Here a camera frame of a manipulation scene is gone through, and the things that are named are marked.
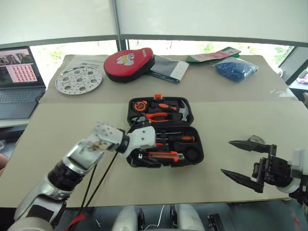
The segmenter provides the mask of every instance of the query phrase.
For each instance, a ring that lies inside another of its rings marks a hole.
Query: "metal plate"
[[[80,66],[64,71],[56,79],[57,90],[66,95],[81,95],[97,88],[103,81],[102,74],[95,68]]]

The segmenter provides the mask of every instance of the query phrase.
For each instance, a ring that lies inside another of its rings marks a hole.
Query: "robotic hand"
[[[264,183],[275,185],[279,191],[289,194],[289,197],[304,204],[305,217],[308,220],[308,150],[294,150],[293,160],[286,161],[276,157],[277,146],[274,144],[266,145],[251,140],[229,143],[246,151],[268,153],[268,157],[263,157],[259,163],[254,164],[252,177],[257,181],[245,175],[221,169],[227,177],[257,193],[263,192]]]
[[[122,130],[98,123],[94,131],[78,142],[22,200],[9,231],[52,230],[59,223],[65,211],[65,201],[75,186],[106,151],[116,151],[127,157],[134,149],[154,146],[155,130],[152,126],[125,135]]]

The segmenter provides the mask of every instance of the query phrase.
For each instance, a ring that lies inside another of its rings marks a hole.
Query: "white robotic hand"
[[[64,158],[22,200],[9,231],[52,230],[65,211],[66,200],[83,177],[97,164],[105,151],[116,151],[124,157],[137,148],[155,146],[152,126],[132,133],[106,123],[98,123],[94,131],[78,142]]]

